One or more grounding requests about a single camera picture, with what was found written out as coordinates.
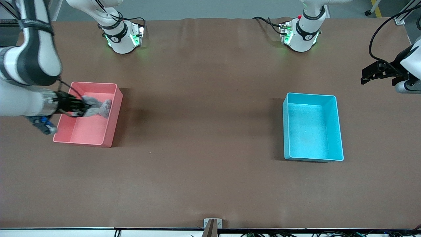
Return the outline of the grey owl plush toy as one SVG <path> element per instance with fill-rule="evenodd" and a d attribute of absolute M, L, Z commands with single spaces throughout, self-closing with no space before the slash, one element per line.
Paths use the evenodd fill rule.
<path fill-rule="evenodd" d="M 92 117 L 98 114 L 99 107 L 101 106 L 102 102 L 98 99 L 91 97 L 91 96 L 83 96 L 86 101 L 91 104 L 91 107 L 88 109 L 87 117 Z"/>

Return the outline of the brown pole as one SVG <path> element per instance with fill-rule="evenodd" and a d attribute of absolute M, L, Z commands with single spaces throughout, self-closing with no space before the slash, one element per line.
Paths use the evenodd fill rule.
<path fill-rule="evenodd" d="M 211 220 L 207 224 L 201 237 L 218 237 L 218 228 L 215 225 L 214 220 Z"/>

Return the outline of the small grey plush toy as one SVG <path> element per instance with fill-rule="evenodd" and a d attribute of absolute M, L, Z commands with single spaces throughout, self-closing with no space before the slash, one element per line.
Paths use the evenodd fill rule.
<path fill-rule="evenodd" d="M 112 106 L 112 100 L 110 99 L 105 100 L 99 107 L 98 115 L 108 119 L 110 115 L 110 111 L 111 111 L 111 106 Z"/>

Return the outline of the white table edge rail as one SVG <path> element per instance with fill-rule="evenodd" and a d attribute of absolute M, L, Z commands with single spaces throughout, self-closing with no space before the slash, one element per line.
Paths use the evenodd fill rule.
<path fill-rule="evenodd" d="M 201 237 L 193 227 L 0 228 L 0 237 Z M 218 237 L 421 237 L 415 228 L 218 228 Z"/>

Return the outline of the grey metal bracket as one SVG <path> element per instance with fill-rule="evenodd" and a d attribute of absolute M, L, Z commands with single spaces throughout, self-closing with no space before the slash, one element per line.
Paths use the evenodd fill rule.
<path fill-rule="evenodd" d="M 217 228 L 223 228 L 223 220 L 219 219 L 219 218 L 206 218 L 203 220 L 203 228 L 206 228 L 207 224 L 211 221 L 214 220 L 215 225 L 217 226 Z"/>

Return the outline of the aluminium frame post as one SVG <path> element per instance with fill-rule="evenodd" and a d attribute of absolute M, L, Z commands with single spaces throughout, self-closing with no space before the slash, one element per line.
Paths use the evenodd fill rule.
<path fill-rule="evenodd" d="M 18 27 L 21 19 L 15 0 L 0 0 L 0 26 Z"/>
<path fill-rule="evenodd" d="M 408 4 L 400 11 L 401 15 L 394 18 L 396 25 L 405 25 L 405 19 L 415 10 L 416 7 L 421 6 L 421 0 L 409 0 Z"/>

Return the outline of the blue plastic box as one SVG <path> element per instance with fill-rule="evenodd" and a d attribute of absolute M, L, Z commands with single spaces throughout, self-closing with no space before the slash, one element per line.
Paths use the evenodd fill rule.
<path fill-rule="evenodd" d="M 287 93 L 283 102 L 286 160 L 344 160 L 337 98 L 333 95 Z"/>

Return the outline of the brown table mat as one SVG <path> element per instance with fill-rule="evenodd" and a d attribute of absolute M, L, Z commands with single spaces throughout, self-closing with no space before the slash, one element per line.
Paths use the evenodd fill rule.
<path fill-rule="evenodd" d="M 421 95 L 361 85 L 382 18 L 329 18 L 307 53 L 252 19 L 149 21 L 114 53 L 94 22 L 55 22 L 62 79 L 123 94 L 112 148 L 57 144 L 0 118 L 0 228 L 414 228 Z M 289 92 L 336 96 L 343 162 L 287 161 Z"/>

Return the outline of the pink plastic box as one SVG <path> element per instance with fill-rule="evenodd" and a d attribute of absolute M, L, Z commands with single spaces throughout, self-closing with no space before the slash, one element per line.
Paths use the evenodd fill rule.
<path fill-rule="evenodd" d="M 61 115 L 53 141 L 59 144 L 111 147 L 123 99 L 118 85 L 114 83 L 72 82 L 71 87 L 69 93 L 77 98 L 86 95 L 101 102 L 110 99 L 112 101 L 110 115 L 107 119 L 100 115 L 87 118 L 71 118 Z"/>

